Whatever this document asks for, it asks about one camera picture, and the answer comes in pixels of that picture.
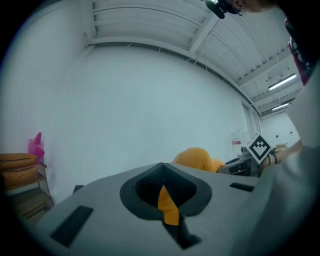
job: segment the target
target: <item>person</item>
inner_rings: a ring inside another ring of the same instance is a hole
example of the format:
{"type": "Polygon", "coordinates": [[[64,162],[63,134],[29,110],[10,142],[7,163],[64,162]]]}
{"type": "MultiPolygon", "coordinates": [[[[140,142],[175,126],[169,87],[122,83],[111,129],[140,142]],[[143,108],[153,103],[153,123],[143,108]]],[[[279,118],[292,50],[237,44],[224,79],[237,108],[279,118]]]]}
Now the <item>person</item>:
{"type": "MultiPolygon", "coordinates": [[[[316,6],[318,1],[301,2],[295,0],[228,0],[234,8],[249,13],[260,13],[271,8],[280,8],[286,15],[285,27],[291,38],[289,48],[293,54],[294,62],[299,71],[303,85],[306,85],[312,75],[315,66],[320,59],[319,41],[317,40],[317,27],[311,31],[312,26],[317,26],[318,16],[316,6]]],[[[260,174],[272,164],[283,162],[290,154],[298,152],[302,148],[299,140],[295,145],[285,151],[281,151],[267,157],[260,166],[260,174]]]]}

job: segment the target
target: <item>fluorescent light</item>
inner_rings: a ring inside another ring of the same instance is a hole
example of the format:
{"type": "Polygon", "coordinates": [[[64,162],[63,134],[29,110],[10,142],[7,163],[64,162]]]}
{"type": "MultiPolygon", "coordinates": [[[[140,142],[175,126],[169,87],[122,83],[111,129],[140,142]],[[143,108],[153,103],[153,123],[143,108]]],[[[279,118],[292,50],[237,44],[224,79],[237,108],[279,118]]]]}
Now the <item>fluorescent light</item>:
{"type": "Polygon", "coordinates": [[[271,90],[273,90],[273,89],[275,89],[275,88],[277,88],[277,87],[279,87],[279,86],[282,86],[282,85],[285,84],[286,82],[289,82],[290,80],[292,80],[292,79],[294,79],[294,78],[296,78],[296,77],[297,77],[296,74],[293,74],[293,75],[289,76],[288,78],[284,79],[283,81],[280,81],[280,82],[278,82],[278,83],[270,86],[270,87],[269,87],[269,91],[271,91],[271,90]]]}
{"type": "Polygon", "coordinates": [[[288,105],[289,105],[289,103],[283,104],[281,106],[277,106],[277,107],[273,108],[272,111],[276,111],[276,110],[282,109],[282,108],[284,108],[284,107],[286,107],[288,105]]]}

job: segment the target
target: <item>ceiling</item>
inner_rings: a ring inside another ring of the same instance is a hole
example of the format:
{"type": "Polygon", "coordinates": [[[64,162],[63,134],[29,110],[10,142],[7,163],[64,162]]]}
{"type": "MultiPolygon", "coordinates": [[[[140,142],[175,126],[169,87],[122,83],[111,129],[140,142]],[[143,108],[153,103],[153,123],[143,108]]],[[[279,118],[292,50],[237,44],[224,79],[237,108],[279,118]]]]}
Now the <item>ceiling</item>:
{"type": "Polygon", "coordinates": [[[219,19],[201,0],[83,0],[83,8],[89,45],[132,43],[176,52],[219,74],[262,116],[303,87],[297,77],[269,91],[298,74],[279,9],[219,19]]]}

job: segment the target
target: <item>black slot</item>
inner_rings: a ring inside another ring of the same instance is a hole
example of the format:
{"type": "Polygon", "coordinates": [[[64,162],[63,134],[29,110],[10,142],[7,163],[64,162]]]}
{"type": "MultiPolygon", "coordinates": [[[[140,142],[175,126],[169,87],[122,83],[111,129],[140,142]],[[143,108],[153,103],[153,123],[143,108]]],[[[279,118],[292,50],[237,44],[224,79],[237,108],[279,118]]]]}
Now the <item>black slot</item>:
{"type": "Polygon", "coordinates": [[[254,186],[245,185],[245,184],[236,183],[236,182],[232,183],[230,187],[238,190],[248,191],[248,192],[252,192],[255,188],[254,186]]]}
{"type": "Polygon", "coordinates": [[[57,230],[51,235],[51,238],[63,246],[68,247],[76,238],[77,234],[80,232],[81,228],[84,226],[93,210],[94,209],[86,206],[79,206],[57,228],[57,230]]]}

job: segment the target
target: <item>white wall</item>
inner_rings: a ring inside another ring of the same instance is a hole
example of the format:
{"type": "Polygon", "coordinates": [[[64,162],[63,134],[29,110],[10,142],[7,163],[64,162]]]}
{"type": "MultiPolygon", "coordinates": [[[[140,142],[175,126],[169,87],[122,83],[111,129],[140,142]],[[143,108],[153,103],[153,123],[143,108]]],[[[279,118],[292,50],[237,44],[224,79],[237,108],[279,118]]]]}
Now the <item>white wall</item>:
{"type": "Polygon", "coordinates": [[[8,51],[0,76],[0,153],[26,152],[28,140],[42,132],[51,164],[57,99],[63,80],[85,50],[79,3],[65,0],[36,13],[8,51]]]}
{"type": "Polygon", "coordinates": [[[279,144],[294,145],[299,139],[299,134],[286,112],[277,113],[261,119],[262,135],[274,147],[279,144]]]}
{"type": "Polygon", "coordinates": [[[75,185],[171,162],[189,147],[233,157],[232,132],[247,125],[237,92],[165,52],[110,46],[81,54],[76,16],[63,8],[30,26],[1,82],[1,152],[26,151],[42,131],[56,202],[75,185]]]}

